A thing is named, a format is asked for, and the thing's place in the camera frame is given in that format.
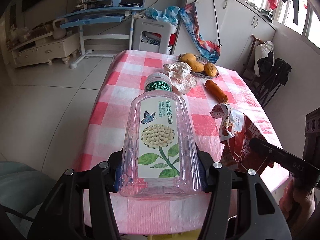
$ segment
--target cabinet leg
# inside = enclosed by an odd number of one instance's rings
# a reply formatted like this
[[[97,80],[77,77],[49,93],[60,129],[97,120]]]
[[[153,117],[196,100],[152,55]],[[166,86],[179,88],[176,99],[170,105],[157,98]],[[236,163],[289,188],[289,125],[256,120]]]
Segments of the cabinet leg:
[[[70,59],[70,56],[68,56],[68,57],[63,57],[63,58],[62,58],[62,61],[63,61],[64,64],[68,64],[68,63],[69,63],[69,59]]]

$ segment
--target blue butterfly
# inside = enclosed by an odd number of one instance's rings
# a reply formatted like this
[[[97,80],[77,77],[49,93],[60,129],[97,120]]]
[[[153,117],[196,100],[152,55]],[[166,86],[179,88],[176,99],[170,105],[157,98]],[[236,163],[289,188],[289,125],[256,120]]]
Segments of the blue butterfly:
[[[152,115],[150,115],[147,111],[145,111],[144,118],[141,120],[141,123],[151,122],[153,119],[155,119],[155,114],[156,114],[156,112],[154,112]]]

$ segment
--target plastic bottle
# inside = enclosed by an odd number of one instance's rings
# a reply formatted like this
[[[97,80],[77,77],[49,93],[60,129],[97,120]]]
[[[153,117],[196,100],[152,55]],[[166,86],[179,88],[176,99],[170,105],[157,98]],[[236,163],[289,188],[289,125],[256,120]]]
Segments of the plastic bottle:
[[[196,146],[185,101],[163,73],[148,76],[131,103],[119,192],[173,200],[201,192]]]

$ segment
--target metal screw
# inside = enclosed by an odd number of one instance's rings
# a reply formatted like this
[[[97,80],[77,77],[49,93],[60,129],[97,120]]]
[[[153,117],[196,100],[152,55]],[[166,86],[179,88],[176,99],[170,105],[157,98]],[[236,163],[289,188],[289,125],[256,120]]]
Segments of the metal screw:
[[[99,164],[99,167],[102,168],[102,169],[105,169],[105,168],[107,168],[108,166],[109,166],[109,163],[107,163],[107,162],[101,162],[101,163]]]
[[[253,169],[248,169],[248,174],[251,176],[256,175],[256,171]]]
[[[67,176],[72,175],[73,174],[73,169],[67,169],[64,174],[66,174]]]
[[[215,167],[216,169],[221,169],[222,168],[222,164],[220,162],[214,162],[213,167]]]

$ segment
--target red snack packaging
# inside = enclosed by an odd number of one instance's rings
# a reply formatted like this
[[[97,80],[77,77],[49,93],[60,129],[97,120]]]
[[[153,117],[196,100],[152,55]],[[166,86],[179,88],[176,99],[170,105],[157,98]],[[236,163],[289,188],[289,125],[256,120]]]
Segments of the red snack packaging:
[[[266,139],[254,123],[242,112],[226,104],[215,105],[210,112],[214,119],[222,118],[219,128],[220,142],[225,145],[220,162],[235,171],[254,169],[259,175],[267,165],[274,163],[252,151],[251,138]]]

